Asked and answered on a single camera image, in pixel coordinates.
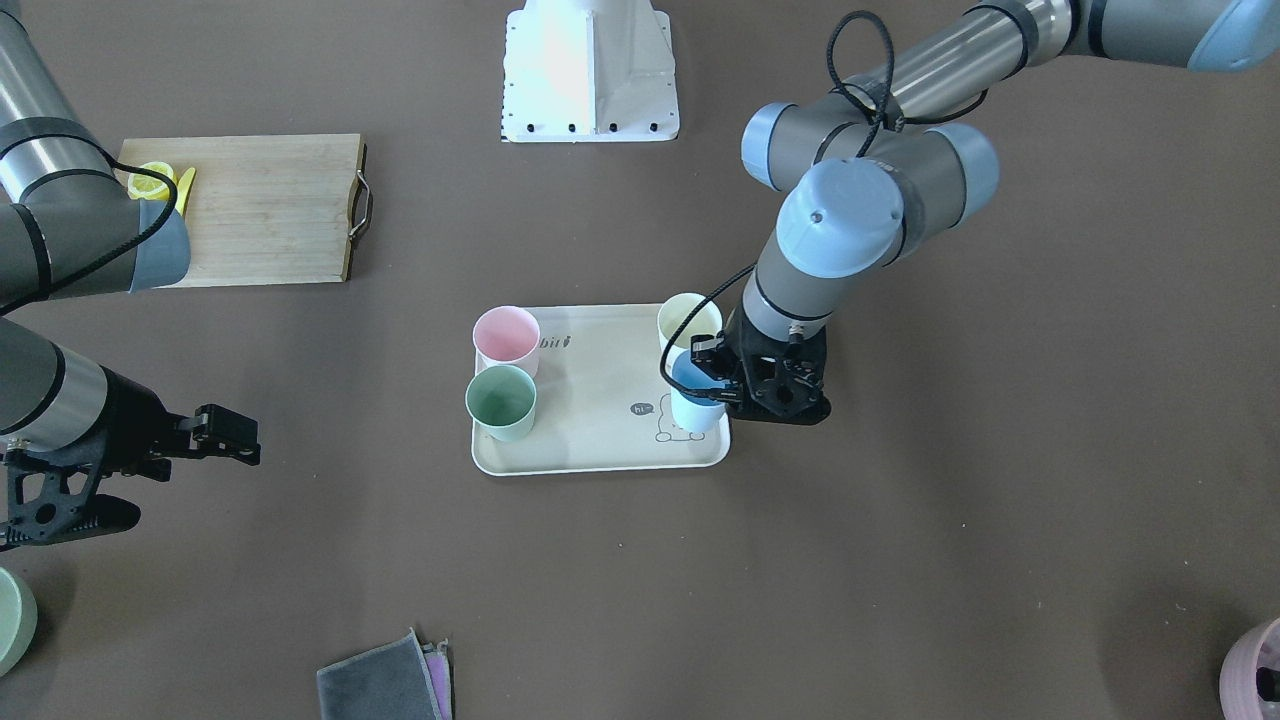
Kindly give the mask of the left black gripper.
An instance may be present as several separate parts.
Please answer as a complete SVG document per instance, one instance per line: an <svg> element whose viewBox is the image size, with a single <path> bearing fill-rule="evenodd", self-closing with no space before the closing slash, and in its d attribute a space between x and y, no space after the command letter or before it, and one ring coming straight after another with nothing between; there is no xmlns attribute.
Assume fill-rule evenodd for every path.
<svg viewBox="0 0 1280 720"><path fill-rule="evenodd" d="M827 332L778 341L746 318L723 336L694 336L687 387L695 397L727 405L735 420L812 427L831 414L826 397Z"/></svg>

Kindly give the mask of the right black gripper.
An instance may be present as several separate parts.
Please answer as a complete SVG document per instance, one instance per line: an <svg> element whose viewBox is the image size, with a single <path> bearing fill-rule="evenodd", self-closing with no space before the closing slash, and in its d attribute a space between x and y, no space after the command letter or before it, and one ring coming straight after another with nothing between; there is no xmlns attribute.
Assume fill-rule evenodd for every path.
<svg viewBox="0 0 1280 720"><path fill-rule="evenodd" d="M99 489L113 474L166 482L174 457L261 462L257 420L215 404L191 416L169 413L151 389L111 370L105 379L102 414L84 436L64 448L38 451L29 441L4 454L3 551L133 528L140 509Z"/></svg>

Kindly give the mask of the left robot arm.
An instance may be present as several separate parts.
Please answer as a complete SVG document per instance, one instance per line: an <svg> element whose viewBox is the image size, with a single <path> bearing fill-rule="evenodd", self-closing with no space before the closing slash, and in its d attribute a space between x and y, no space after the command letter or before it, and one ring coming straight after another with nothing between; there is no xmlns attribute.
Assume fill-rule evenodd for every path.
<svg viewBox="0 0 1280 720"><path fill-rule="evenodd" d="M824 395L827 324L864 275L914 254L980 210L998 187L995 147L963 117L988 91L1061 55L1193 72L1242 72L1277 50L1275 1L979 1L950 27L897 53L870 22L884 64L842 77L828 67L819 101L762 108L741 158L785 193L774 229L724 329L684 355L696 379L673 392L736 419L814 425Z"/></svg>

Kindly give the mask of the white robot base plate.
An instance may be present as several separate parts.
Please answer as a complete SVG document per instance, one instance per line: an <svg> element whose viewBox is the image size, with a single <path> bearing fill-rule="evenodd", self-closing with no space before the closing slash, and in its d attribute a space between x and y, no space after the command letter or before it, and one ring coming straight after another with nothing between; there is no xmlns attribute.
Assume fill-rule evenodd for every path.
<svg viewBox="0 0 1280 720"><path fill-rule="evenodd" d="M506 18L500 140L678 137L669 15L649 1L527 1Z"/></svg>

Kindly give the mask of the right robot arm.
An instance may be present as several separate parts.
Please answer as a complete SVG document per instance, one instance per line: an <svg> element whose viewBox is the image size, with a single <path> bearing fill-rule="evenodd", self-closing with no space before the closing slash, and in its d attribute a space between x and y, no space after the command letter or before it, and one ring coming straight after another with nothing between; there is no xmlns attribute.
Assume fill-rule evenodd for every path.
<svg viewBox="0 0 1280 720"><path fill-rule="evenodd" d="M31 304L175 284L189 236L174 199L132 199L119 161L79 122L15 1L1 15L3 548L133 528L110 475L170 478L177 459L261 457L256 420L206 404L186 416L148 388L24 328Z"/></svg>

